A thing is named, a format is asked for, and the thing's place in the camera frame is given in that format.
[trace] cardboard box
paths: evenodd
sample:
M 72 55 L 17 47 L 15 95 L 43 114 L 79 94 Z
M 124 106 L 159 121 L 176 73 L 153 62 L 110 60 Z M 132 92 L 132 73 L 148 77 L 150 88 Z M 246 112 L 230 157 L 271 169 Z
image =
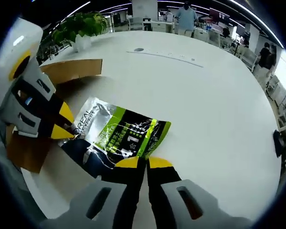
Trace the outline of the cardboard box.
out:
M 67 91 L 70 92 L 72 80 L 86 76 L 96 76 L 102 73 L 102 59 L 74 60 L 57 62 L 41 66 L 41 70 L 49 76 L 49 79 L 60 90 L 56 94 L 64 98 L 60 91 L 64 90 L 66 83 Z M 17 166 L 30 172 L 39 173 L 43 162 L 52 144 L 55 142 L 49 138 L 30 138 L 12 133 L 13 126 L 7 128 L 7 154 L 8 158 Z

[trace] person in light blue shirt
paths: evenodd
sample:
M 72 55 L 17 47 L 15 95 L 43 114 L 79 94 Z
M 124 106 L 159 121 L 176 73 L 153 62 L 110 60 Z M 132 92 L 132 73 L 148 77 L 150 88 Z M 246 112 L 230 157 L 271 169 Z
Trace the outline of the person in light blue shirt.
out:
M 198 17 L 196 12 L 190 7 L 188 1 L 178 10 L 176 17 L 179 18 L 178 34 L 185 35 L 186 32 L 190 32 L 192 35 L 194 31 L 194 21 L 198 22 Z

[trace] potted plant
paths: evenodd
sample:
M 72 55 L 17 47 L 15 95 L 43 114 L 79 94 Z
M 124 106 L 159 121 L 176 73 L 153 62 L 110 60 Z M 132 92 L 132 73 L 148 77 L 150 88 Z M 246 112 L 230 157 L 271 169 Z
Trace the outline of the potted plant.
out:
M 53 32 L 54 42 L 69 43 L 76 52 L 91 45 L 90 37 L 101 34 L 107 27 L 107 20 L 99 12 L 76 13 L 62 22 Z

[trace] white pot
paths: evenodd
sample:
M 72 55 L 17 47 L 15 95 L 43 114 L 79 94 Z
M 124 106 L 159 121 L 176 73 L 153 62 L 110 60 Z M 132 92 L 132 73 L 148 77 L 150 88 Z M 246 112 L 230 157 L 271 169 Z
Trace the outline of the white pot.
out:
M 91 47 L 91 37 L 79 34 L 76 35 L 75 42 L 71 42 L 71 45 L 75 52 L 81 52 Z

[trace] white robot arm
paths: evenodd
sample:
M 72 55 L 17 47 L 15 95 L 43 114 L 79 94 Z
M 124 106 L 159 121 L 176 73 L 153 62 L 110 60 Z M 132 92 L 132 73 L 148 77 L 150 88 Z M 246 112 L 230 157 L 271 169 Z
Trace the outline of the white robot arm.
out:
M 20 135 L 61 139 L 74 122 L 68 105 L 41 72 L 36 53 L 42 28 L 17 19 L 0 49 L 0 118 L 15 124 Z

